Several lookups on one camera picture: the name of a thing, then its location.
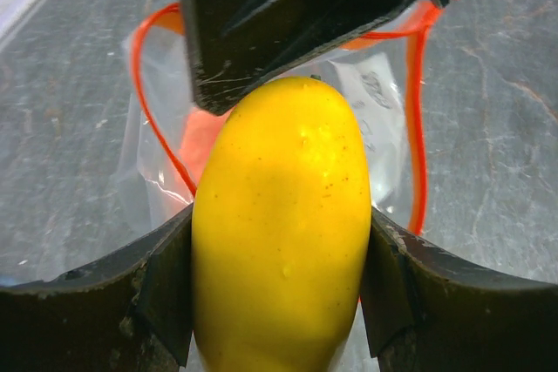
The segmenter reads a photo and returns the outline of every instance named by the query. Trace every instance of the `gray marble surface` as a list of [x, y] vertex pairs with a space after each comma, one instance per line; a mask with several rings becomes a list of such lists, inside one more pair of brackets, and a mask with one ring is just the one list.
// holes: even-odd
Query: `gray marble surface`
[[[137, 238], [111, 181], [131, 92], [120, 43], [171, 1], [47, 0], [0, 52], [0, 275], [50, 279]], [[556, 22], [558, 0], [452, 4], [432, 31], [423, 97], [425, 237], [552, 282]]]

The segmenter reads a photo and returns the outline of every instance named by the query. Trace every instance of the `clear plastic bag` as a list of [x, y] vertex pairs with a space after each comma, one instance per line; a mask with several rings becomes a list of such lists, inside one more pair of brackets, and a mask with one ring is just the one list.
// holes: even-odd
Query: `clear plastic bag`
[[[417, 2], [379, 30], [280, 76], [319, 76], [347, 98], [363, 134], [376, 207], [385, 207], [386, 201], [397, 197], [408, 154], [405, 96], [409, 95], [405, 93], [419, 89], [407, 82], [415, 71], [410, 66], [422, 65], [410, 60], [410, 48], [418, 48], [411, 37], [431, 25], [438, 14], [429, 3]], [[161, 16], [164, 19], [157, 20], [145, 38], [140, 58], [143, 105], [153, 124], [133, 93], [115, 174], [127, 220], [139, 233], [153, 230], [193, 201], [184, 178], [191, 177], [194, 183], [200, 178], [227, 117], [215, 117], [193, 104], [180, 19]], [[130, 70], [134, 35], [123, 43]], [[154, 128], [164, 137], [166, 150]]]

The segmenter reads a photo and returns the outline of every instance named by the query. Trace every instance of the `plastic bag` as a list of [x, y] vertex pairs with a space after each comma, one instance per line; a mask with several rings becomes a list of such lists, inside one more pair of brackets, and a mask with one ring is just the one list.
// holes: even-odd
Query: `plastic bag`
[[[415, 198], [409, 228], [415, 233], [424, 221], [426, 190], [419, 108], [422, 54], [426, 33], [439, 13], [428, 2], [416, 2], [384, 27], [280, 76], [319, 76], [347, 98], [363, 134], [376, 207], [387, 207], [385, 202], [397, 198], [411, 144]], [[138, 32], [146, 35], [148, 29], [134, 71], [133, 43]], [[115, 180], [126, 218], [138, 233], [160, 226], [193, 201], [191, 190], [227, 118], [193, 104], [183, 33], [174, 4], [123, 43], [128, 69], [136, 87], [143, 84], [144, 94], [130, 98]], [[408, 132], [415, 141], [407, 141]]]

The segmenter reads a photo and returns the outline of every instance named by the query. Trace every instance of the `mango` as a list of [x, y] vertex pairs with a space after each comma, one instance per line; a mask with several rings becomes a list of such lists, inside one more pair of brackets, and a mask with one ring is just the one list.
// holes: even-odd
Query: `mango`
[[194, 337], [207, 372], [324, 372], [357, 308], [368, 166], [343, 96], [280, 78], [231, 112], [192, 220]]

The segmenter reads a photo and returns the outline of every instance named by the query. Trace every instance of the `orange drawstring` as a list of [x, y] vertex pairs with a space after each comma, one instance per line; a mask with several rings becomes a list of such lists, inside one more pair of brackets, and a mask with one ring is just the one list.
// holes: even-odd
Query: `orange drawstring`
[[[428, 175], [426, 166], [426, 148], [423, 132], [422, 109], [421, 109], [421, 83], [422, 83], [422, 67], [425, 53], [426, 39], [428, 31], [432, 27], [436, 18], [441, 13], [433, 5], [427, 6], [427, 11], [421, 17], [421, 25], [418, 29], [400, 30], [395, 32], [370, 32], [360, 37], [361, 40], [385, 40], [401, 37], [408, 37], [407, 43], [407, 66], [408, 66], [408, 83], [407, 95], [405, 100], [405, 117], [407, 120], [407, 131], [409, 134], [409, 144], [412, 157], [412, 173], [413, 173], [413, 201], [412, 214], [407, 227], [416, 235], [421, 235], [422, 228], [425, 223], [426, 201], [428, 191]], [[180, 162], [180, 159], [171, 150], [165, 137], [162, 135], [157, 126], [149, 106], [146, 101], [146, 95], [143, 90], [141, 79], [141, 50], [147, 33], [152, 26], [165, 19], [169, 14], [180, 14], [179, 5], [177, 3], [169, 4], [167, 7], [156, 11], [147, 17], [136, 30], [133, 35], [132, 42], [132, 77], [138, 95], [139, 104], [143, 112], [146, 114], [148, 123], [153, 128], [153, 132], [159, 140], [161, 146], [167, 153], [179, 175], [184, 179], [192, 196], [195, 197], [196, 184], [192, 180], [190, 173], [186, 167]], [[161, 26], [181, 33], [176, 27], [163, 24]]]
[[192, 194], [193, 197], [195, 197], [197, 187], [194, 181], [192, 180], [192, 178], [190, 177], [190, 173], [188, 172], [186, 167], [174, 155], [173, 151], [171, 150], [171, 147], [168, 145], [167, 141], [165, 140], [165, 137], [163, 136], [159, 127], [157, 126], [157, 123], [155, 122], [153, 115], [149, 111], [149, 106], [146, 100], [146, 94], [143, 91], [143, 82], [141, 80], [141, 49], [143, 48], [143, 43], [146, 39], [147, 33], [149, 32], [149, 30], [157, 20], [161, 19], [162, 17], [170, 13], [180, 13], [179, 5], [177, 3], [171, 3], [167, 7], [158, 10], [155, 13], [153, 13], [151, 16], [147, 17], [146, 20], [144, 20], [141, 23], [139, 28], [133, 34], [132, 79], [136, 88], [136, 92], [138, 94], [139, 104], [141, 105], [141, 109], [143, 110], [143, 112], [146, 114], [147, 122], [153, 128], [153, 133], [155, 134], [155, 137], [157, 137], [157, 139], [159, 140], [161, 146], [163, 147], [163, 150], [165, 150], [168, 157], [171, 159], [171, 162], [173, 163], [174, 167], [178, 171], [179, 175], [184, 179], [184, 182], [186, 183], [186, 186], [190, 190], [190, 193]]

